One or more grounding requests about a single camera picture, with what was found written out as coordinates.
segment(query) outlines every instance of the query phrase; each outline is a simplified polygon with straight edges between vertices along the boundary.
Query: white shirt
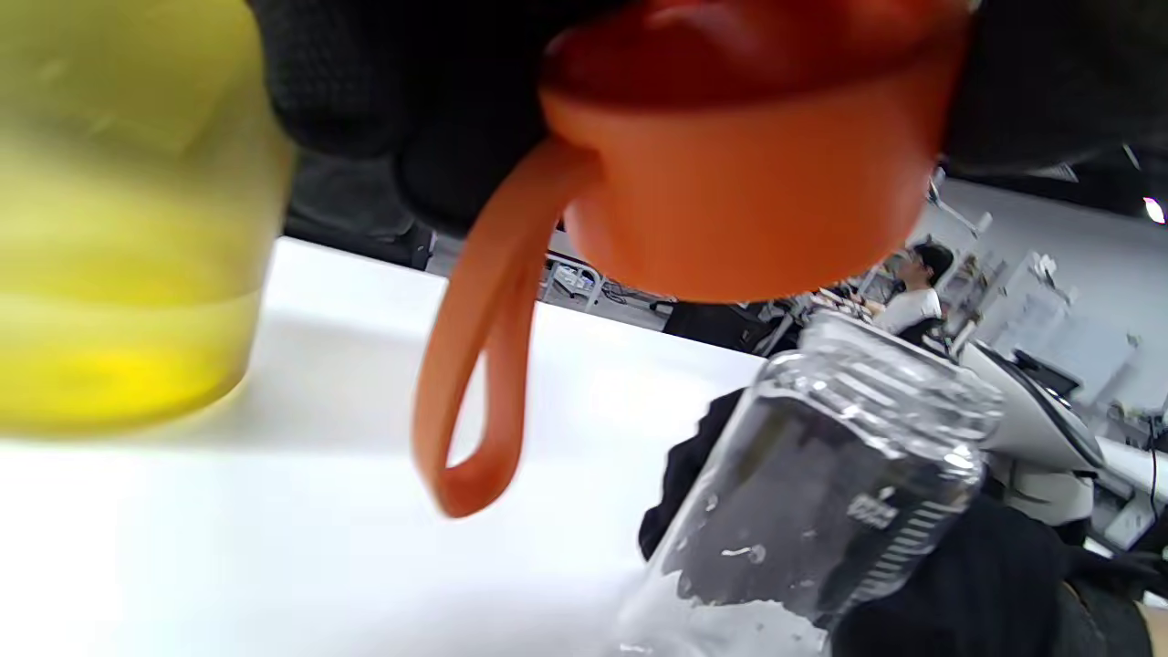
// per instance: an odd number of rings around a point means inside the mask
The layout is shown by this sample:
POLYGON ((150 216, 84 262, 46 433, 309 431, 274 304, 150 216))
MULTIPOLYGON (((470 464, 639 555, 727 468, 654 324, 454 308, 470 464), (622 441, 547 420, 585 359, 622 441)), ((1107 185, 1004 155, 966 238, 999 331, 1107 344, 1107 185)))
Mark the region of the white shirt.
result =
POLYGON ((872 318, 877 328, 889 333, 899 333, 926 317, 941 316, 941 299, 937 290, 926 288, 901 292, 888 302, 884 311, 872 318))

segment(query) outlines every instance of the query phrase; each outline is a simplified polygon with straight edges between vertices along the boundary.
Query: lab equipment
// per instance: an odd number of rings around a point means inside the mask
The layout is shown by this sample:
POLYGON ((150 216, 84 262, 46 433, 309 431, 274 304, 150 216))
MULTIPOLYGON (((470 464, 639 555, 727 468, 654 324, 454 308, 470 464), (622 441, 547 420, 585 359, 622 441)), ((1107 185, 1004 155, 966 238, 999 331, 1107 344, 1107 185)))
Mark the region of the lab equipment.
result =
POLYGON ((1082 544, 1104 466, 1094 434, 1048 383, 988 345, 967 343, 957 358, 1002 394, 1002 422, 981 444, 1002 502, 1082 544))
POLYGON ((292 148, 237 0, 0 4, 0 427, 175 415, 248 366, 292 148))
POLYGON ((968 371, 819 313, 743 394, 609 653, 819 655, 966 509, 1000 401, 968 371))

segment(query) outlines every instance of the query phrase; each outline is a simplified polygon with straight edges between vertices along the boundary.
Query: man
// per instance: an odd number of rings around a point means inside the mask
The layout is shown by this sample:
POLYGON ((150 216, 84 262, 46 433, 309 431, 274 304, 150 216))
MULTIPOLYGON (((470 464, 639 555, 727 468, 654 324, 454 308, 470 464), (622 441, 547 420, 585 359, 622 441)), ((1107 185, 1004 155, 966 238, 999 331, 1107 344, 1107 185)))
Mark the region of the man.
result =
POLYGON ((934 285, 953 265, 953 251, 936 242, 924 242, 909 248, 908 257, 896 271, 904 291, 892 297, 887 306, 853 295, 853 300, 864 304, 872 312, 872 324, 892 334, 915 326, 923 319, 941 316, 941 300, 934 285))

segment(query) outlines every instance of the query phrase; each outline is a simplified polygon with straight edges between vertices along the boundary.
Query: translucent yellow bottle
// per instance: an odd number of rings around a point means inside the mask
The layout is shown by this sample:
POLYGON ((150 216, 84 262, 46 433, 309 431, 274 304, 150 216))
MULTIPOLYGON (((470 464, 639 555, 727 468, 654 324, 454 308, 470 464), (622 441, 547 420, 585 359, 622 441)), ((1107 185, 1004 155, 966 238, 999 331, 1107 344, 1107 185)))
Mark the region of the translucent yellow bottle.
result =
POLYGON ((0 2, 0 431, 230 390, 291 164, 243 0, 0 2))

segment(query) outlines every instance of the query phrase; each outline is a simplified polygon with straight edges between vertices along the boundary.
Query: black chair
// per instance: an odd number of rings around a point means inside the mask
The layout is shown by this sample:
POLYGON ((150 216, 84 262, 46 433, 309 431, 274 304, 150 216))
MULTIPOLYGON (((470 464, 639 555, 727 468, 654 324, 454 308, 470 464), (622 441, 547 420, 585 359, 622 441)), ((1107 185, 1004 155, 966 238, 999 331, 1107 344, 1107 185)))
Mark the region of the black chair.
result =
POLYGON ((925 336, 934 328, 939 328, 944 323, 945 320, 940 317, 926 317, 911 326, 902 328, 896 337, 915 347, 923 347, 925 346, 925 336))

